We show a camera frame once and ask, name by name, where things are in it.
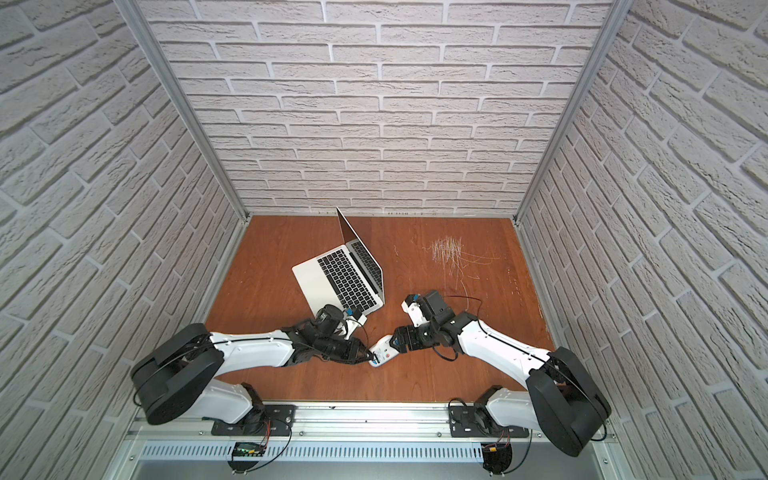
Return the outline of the white wireless mouse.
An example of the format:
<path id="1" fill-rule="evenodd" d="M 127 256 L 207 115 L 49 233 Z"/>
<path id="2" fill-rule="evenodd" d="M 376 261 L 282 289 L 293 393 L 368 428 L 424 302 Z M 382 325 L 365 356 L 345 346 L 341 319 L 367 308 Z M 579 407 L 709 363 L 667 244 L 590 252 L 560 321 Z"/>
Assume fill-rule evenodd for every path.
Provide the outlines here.
<path id="1" fill-rule="evenodd" d="M 391 345 L 392 335 L 382 337 L 371 349 L 372 358 L 369 364 L 379 367 L 399 355 L 399 351 Z"/>

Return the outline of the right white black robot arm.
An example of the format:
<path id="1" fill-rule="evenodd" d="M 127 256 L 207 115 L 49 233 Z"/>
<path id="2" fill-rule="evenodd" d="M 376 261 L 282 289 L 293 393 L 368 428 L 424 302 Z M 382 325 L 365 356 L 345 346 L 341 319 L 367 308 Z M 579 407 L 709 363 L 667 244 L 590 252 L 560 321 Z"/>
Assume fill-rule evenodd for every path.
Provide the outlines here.
<path id="1" fill-rule="evenodd" d="M 606 396 L 573 351 L 548 351 L 515 340 L 474 314 L 454 312 L 436 291 L 409 295 L 401 307 L 411 323 L 375 344 L 371 365 L 437 346 L 482 360 L 524 386 L 530 398 L 523 406 L 509 390 L 493 388 L 480 401 L 493 422 L 538 430 L 571 457 L 578 456 L 609 419 L 612 408 Z"/>

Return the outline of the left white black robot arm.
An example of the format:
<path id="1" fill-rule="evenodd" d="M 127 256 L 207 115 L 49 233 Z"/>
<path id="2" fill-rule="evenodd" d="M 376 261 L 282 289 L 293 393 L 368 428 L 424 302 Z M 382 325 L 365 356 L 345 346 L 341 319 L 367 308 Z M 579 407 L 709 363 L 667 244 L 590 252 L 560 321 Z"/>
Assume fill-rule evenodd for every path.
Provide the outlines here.
<path id="1" fill-rule="evenodd" d="M 253 435 L 268 422 L 263 401 L 251 385 L 219 377 L 257 367 L 296 366 L 314 358 L 350 366 L 373 361 L 375 354 L 350 332 L 352 324 L 362 324 L 362 313 L 333 305 L 266 333 L 223 334 L 191 324 L 133 367 L 134 404 L 151 425 L 192 417 Z"/>

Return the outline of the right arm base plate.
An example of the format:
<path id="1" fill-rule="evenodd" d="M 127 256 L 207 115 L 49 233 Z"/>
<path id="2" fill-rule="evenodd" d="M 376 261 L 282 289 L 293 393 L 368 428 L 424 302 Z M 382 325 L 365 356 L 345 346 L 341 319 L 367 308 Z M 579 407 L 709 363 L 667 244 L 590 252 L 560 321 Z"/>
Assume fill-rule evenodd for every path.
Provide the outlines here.
<path id="1" fill-rule="evenodd" d="M 447 406 L 450 435 L 453 438 L 525 438 L 528 429 L 519 426 L 502 427 L 482 407 L 464 404 Z"/>

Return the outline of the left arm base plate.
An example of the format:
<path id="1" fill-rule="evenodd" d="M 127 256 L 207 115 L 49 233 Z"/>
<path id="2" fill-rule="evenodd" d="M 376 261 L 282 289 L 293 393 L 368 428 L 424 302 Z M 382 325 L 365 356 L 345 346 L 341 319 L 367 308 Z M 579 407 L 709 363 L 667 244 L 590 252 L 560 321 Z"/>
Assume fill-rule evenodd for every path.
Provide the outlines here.
<path id="1" fill-rule="evenodd" d="M 264 437 L 267 434 L 287 437 L 293 424 L 296 408 L 294 404 L 266 404 L 256 407 L 235 424 L 215 420 L 211 434 L 228 437 Z"/>

